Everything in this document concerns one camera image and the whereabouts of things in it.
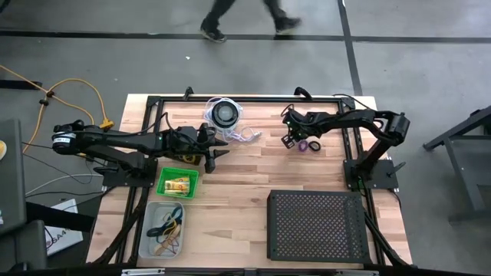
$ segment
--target white paper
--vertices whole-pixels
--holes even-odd
[[[75,206],[75,204],[77,204],[75,202],[75,199],[70,199],[60,204],[57,204],[52,208],[58,210],[65,210],[66,212],[78,213],[77,206]],[[80,231],[72,231],[70,229],[63,229],[63,228],[51,227],[51,226],[46,226],[46,229],[49,231],[49,233],[51,234],[54,240],[53,245],[50,246],[51,237],[46,231],[44,231],[46,235],[46,247],[49,247],[47,249],[48,256],[60,250],[63,250],[67,247],[75,245],[79,242],[82,242],[84,240],[84,238],[82,237],[82,232]]]

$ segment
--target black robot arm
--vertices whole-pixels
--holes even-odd
[[[207,173],[215,169],[215,158],[228,150],[211,150],[211,146],[226,146],[227,143],[215,138],[215,130],[203,123],[197,130],[192,126],[180,126],[159,133],[125,133],[105,131],[98,126],[85,126],[81,120],[56,126],[53,135],[53,150],[63,155],[85,153],[117,164],[118,168],[133,177],[145,177],[154,167],[154,160],[166,157],[185,163],[199,164],[206,159]],[[136,150],[125,153],[120,147]],[[114,169],[99,169],[108,173]]]
[[[380,164],[379,159],[391,146],[398,146],[404,141],[410,125],[410,121],[404,116],[404,113],[397,114],[391,111],[371,109],[350,110],[341,114],[307,112],[305,115],[301,115],[295,111],[293,105],[289,105],[282,112],[282,116],[283,123],[288,127],[288,134],[282,137],[282,142],[289,149],[295,145],[295,142],[310,136],[320,138],[322,134],[333,129],[363,127],[374,134],[377,142],[368,151],[365,151],[353,163],[348,160],[344,162],[347,164],[346,166],[349,166],[347,173],[351,175],[347,176],[348,187],[353,182],[356,183],[359,178],[365,182],[370,182],[374,176],[374,168]],[[392,177],[391,169],[394,170],[394,166],[388,169],[384,165],[383,170],[386,171],[387,178]],[[396,188],[383,185],[379,187]]]

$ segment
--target person's leg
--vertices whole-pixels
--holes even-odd
[[[201,23],[201,32],[211,41],[224,42],[225,35],[218,29],[219,19],[232,7],[236,0],[215,0],[212,10]]]
[[[282,35],[297,28],[302,20],[300,18],[289,18],[286,16],[286,12],[280,7],[280,0],[263,0],[266,7],[268,7],[269,13],[275,21],[276,33]]]

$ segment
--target clear plastic bin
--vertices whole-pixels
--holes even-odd
[[[181,207],[183,210],[183,218],[181,224],[181,230],[179,233],[179,246],[176,249],[176,254],[169,250],[165,250],[161,255],[155,255],[154,249],[158,245],[155,237],[147,237],[147,231],[160,227],[163,224],[163,217],[176,208]],[[145,218],[143,219],[143,231],[141,232],[140,247],[138,248],[138,255],[141,258],[155,258],[155,259],[169,259],[175,258],[183,247],[183,236],[184,236],[184,222],[185,222],[186,212],[184,206],[180,202],[149,202],[147,204],[147,209],[145,210]]]

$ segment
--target black pants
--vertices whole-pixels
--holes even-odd
[[[208,29],[214,29],[218,27],[218,20],[232,7],[236,0],[215,0],[212,10],[203,20],[203,27]],[[269,13],[273,17],[275,24],[282,18],[286,17],[285,11],[279,7],[280,0],[263,0],[266,7],[268,7]]]

